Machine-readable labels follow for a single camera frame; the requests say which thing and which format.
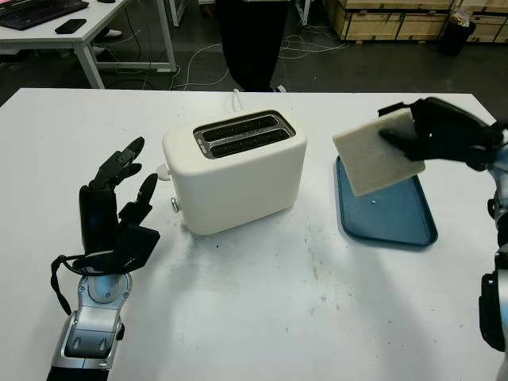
table surface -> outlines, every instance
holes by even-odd
[[[87,0],[89,5],[84,10],[66,14],[55,20],[45,22],[26,30],[16,30],[0,26],[0,44],[7,43],[48,43],[48,42],[83,42],[96,30],[104,19],[112,17],[119,8],[130,0],[116,0],[105,4],[97,0]],[[55,29],[72,18],[85,18],[87,22],[72,34],[56,34]]]
[[[486,173],[428,162],[420,175],[439,231],[423,250],[355,241],[337,224],[331,136],[422,94],[241,94],[291,114],[308,137],[289,210],[208,237],[191,234],[159,182],[144,225],[161,239],[133,273],[110,379],[490,380],[502,354],[479,332],[496,232]],[[486,122],[469,94],[439,95]],[[43,379],[65,320],[49,285],[59,254],[82,252],[78,190],[115,149],[146,140],[134,200],[177,125],[233,112],[232,93],[21,89],[0,108],[0,379]],[[76,305],[79,277],[60,270]]]

shoe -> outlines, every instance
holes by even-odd
[[[92,46],[92,51],[94,52],[94,56],[99,57],[106,50],[104,48],[100,48],[99,46]]]
[[[274,93],[287,93],[286,87],[278,85],[275,89],[272,89]]]
[[[118,40],[124,35],[121,30],[110,29],[108,33],[102,36],[101,40]]]

white toaster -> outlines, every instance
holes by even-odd
[[[189,230],[212,234],[293,205],[306,144],[303,131],[273,110],[166,133],[176,205]]]

plastic tray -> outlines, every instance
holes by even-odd
[[[417,176],[355,197],[337,157],[341,222],[351,237],[412,246],[436,242],[437,229]]]

black trash bin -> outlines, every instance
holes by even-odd
[[[472,21],[469,21],[469,26],[461,26],[449,21],[439,43],[439,51],[450,56],[458,55],[475,29],[476,24]]]

